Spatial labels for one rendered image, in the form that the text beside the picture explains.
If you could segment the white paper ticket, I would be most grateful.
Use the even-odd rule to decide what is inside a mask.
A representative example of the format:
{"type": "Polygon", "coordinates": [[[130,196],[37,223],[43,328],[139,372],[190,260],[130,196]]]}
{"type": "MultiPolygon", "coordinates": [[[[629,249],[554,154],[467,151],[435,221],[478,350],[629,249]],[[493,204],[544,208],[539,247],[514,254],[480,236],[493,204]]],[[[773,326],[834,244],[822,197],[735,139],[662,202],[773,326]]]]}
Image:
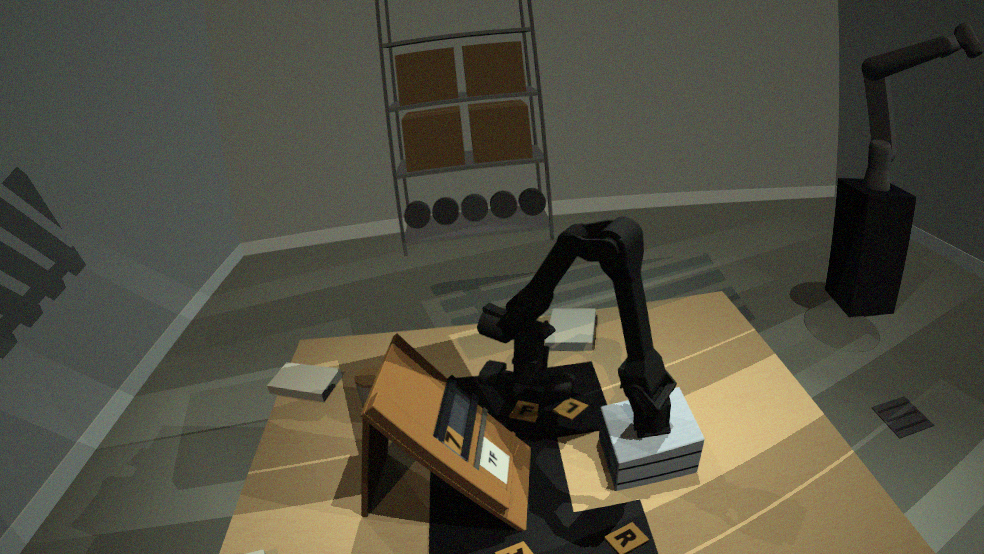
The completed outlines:
{"type": "Polygon", "coordinates": [[[480,466],[507,484],[510,456],[484,437],[480,466]]]}

